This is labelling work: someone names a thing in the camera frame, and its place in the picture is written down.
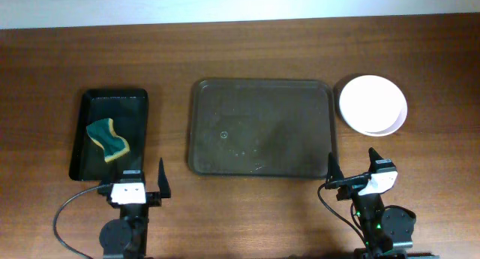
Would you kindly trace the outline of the green yellow sponge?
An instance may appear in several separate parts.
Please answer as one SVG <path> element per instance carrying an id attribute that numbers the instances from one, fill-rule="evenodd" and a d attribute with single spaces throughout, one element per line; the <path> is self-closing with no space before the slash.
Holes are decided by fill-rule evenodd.
<path id="1" fill-rule="evenodd" d="M 97 120 L 86 126 L 91 141 L 102 148 L 103 159 L 110 163 L 129 153 L 130 145 L 123 137 L 117 135 L 111 118 Z"/>

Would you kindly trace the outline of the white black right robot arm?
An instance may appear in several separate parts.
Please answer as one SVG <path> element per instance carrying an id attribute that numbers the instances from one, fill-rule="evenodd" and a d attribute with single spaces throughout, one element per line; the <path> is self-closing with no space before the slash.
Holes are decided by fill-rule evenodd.
<path id="1" fill-rule="evenodd" d="M 323 206 L 341 221 L 349 225 L 359 236 L 364 248 L 353 252 L 354 258 L 435 258 L 431 253 L 409 253 L 413 247 L 412 234 L 416 214 L 402 206 L 383 203 L 381 195 L 391 190 L 398 177 L 398 169 L 392 160 L 378 152 L 368 150 L 370 166 L 359 175 L 345 177 L 333 154 L 328 155 L 328 171 L 325 183 L 317 190 Z M 334 211 L 323 199 L 321 191 L 335 190 L 338 201 L 352 202 L 351 221 Z"/>

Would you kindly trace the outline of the pink plate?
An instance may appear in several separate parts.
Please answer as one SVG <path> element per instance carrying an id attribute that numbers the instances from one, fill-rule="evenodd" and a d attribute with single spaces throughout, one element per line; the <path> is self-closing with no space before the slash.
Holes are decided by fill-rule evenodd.
<path id="1" fill-rule="evenodd" d="M 407 99 L 391 80 L 377 75 L 361 75 L 343 86 L 338 96 L 340 114 L 352 128 L 369 119 L 407 119 Z"/>

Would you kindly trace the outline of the cream yellow plate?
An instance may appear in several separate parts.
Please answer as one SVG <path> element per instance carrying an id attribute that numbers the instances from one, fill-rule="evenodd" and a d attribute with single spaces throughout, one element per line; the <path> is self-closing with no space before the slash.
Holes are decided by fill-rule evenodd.
<path id="1" fill-rule="evenodd" d="M 369 119 L 360 125 L 352 126 L 355 131 L 371 136 L 384 137 L 395 133 L 406 121 L 404 116 L 399 116 L 396 120 L 393 119 Z"/>

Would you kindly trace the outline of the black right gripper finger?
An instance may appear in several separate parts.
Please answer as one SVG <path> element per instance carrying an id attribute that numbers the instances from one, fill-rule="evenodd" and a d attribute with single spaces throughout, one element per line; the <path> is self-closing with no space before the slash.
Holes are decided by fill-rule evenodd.
<path id="1" fill-rule="evenodd" d="M 326 182 L 333 182 L 344 179 L 344 175 L 338 164 L 338 160 L 332 152 L 328 154 L 328 172 Z"/>
<path id="2" fill-rule="evenodd" d="M 375 164 L 376 161 L 383 160 L 383 157 L 373 147 L 368 149 L 368 155 L 372 164 Z"/>

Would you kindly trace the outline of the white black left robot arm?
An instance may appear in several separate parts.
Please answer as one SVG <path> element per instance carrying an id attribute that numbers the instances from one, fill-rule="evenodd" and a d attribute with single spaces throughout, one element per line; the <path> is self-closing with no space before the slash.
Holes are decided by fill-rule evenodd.
<path id="1" fill-rule="evenodd" d="M 125 170 L 109 188 L 107 202 L 120 214 L 100 231 L 99 243 L 104 258 L 146 257 L 149 210 L 160 207 L 163 199 L 171 197 L 162 161 L 158 165 L 158 190 L 147 191 L 145 183 L 145 174 L 141 170 Z"/>

